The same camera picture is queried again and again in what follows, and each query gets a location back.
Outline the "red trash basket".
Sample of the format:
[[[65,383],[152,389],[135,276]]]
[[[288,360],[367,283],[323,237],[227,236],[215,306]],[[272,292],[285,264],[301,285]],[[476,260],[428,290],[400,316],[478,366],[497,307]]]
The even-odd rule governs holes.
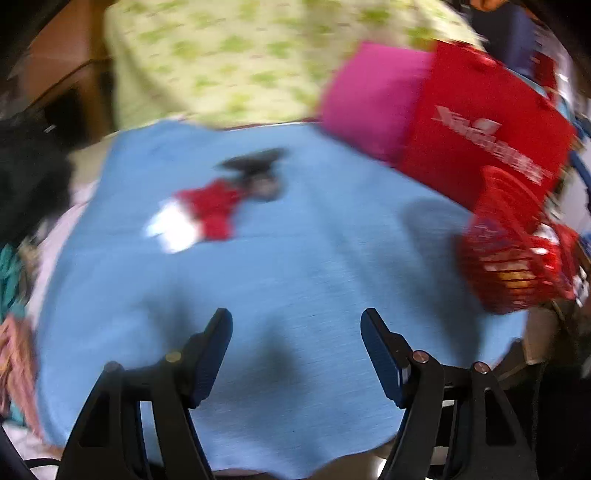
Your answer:
[[[462,273],[483,307],[505,315],[575,298],[578,234],[553,220],[520,181],[494,166],[459,241]]]

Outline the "red white cigarette box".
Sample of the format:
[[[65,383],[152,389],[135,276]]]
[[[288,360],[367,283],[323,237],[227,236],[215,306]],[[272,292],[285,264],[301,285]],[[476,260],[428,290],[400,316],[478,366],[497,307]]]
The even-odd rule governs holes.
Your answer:
[[[225,179],[178,191],[161,203],[144,233],[169,254],[204,241],[228,240],[233,233],[233,213],[244,197],[242,188]]]

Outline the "black plastic bag trash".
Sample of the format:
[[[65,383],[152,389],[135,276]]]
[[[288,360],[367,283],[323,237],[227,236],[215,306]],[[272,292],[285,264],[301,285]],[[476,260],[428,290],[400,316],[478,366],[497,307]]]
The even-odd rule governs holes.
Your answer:
[[[270,148],[223,160],[218,167],[231,172],[228,181],[244,198],[273,201],[280,195],[281,182],[274,167],[287,154],[284,148]]]

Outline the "light blue blanket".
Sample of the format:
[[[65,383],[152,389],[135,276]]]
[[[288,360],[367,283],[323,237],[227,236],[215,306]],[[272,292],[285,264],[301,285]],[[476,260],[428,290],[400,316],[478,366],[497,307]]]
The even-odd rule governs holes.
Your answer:
[[[246,201],[235,233],[165,253],[148,221],[221,161],[273,147],[283,190]],[[375,308],[447,365],[498,362],[527,316],[486,312],[456,263],[463,207],[311,124],[212,131],[161,121],[119,133],[60,253],[36,332],[37,408],[62,446],[109,361],[156,362],[228,309],[233,333],[192,412],[216,470],[301,479],[379,447],[401,423],[360,334]]]

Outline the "pile of coloured clothes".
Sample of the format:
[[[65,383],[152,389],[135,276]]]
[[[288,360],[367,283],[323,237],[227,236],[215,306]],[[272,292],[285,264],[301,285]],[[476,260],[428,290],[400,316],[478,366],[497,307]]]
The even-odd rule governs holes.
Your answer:
[[[27,317],[28,275],[19,252],[1,246],[1,415],[41,436],[36,404],[37,363]]]

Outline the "black fluffy garment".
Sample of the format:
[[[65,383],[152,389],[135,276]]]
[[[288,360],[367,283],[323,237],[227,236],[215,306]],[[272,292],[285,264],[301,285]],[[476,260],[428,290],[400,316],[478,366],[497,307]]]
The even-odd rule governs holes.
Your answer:
[[[73,166],[42,124],[15,115],[1,121],[1,243],[18,246],[70,202]]]

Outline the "red Nilrich paper bag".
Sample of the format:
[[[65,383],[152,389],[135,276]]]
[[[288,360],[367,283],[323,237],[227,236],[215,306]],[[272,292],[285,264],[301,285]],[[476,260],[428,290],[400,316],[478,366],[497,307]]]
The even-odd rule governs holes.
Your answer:
[[[440,42],[397,167],[467,209],[484,187],[486,166],[543,199],[573,137],[570,121],[503,64],[467,45]]]

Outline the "pink pillow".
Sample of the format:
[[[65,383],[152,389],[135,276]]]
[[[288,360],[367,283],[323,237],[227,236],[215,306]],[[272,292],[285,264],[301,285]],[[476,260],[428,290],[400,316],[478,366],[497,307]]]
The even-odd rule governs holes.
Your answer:
[[[322,129],[396,165],[434,58],[432,52],[363,43],[322,93]]]

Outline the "green clover quilt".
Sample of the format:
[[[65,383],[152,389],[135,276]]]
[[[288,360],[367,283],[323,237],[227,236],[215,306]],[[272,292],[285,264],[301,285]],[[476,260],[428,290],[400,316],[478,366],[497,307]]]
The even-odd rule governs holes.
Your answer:
[[[427,50],[479,46],[445,1],[118,1],[104,39],[119,129],[175,114],[217,127],[311,117],[366,41]]]

